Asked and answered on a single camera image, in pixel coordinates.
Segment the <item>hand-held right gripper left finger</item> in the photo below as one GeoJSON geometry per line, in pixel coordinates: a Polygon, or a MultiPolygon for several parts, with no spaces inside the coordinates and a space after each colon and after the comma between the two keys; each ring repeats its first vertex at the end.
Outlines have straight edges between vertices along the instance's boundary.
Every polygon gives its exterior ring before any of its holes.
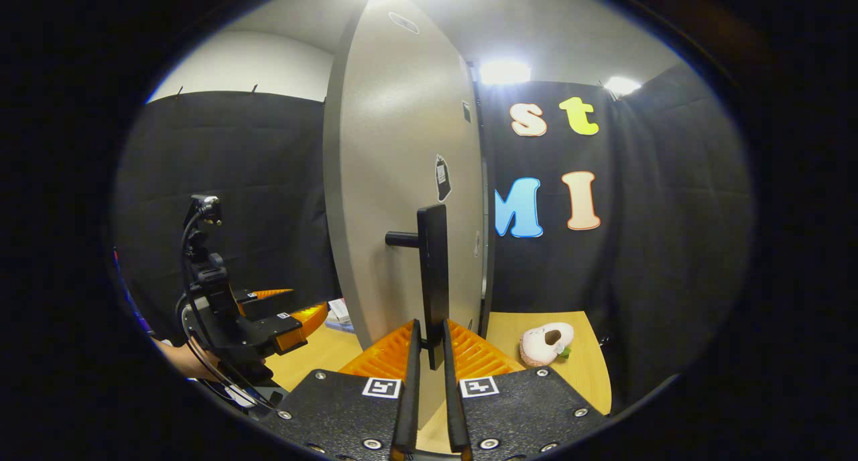
{"type": "Polygon", "coordinates": [[[408,460],[418,431],[420,333],[411,320],[343,369],[313,370],[261,425],[316,457],[408,460]]]}

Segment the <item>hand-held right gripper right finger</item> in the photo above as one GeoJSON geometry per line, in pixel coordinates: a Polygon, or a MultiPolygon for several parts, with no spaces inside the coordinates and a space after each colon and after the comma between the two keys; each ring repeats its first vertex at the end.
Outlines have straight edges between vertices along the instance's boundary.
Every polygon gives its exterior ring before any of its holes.
{"type": "Polygon", "coordinates": [[[542,460],[607,423],[552,367],[522,369],[452,320],[442,332],[448,442],[463,460],[542,460]]]}

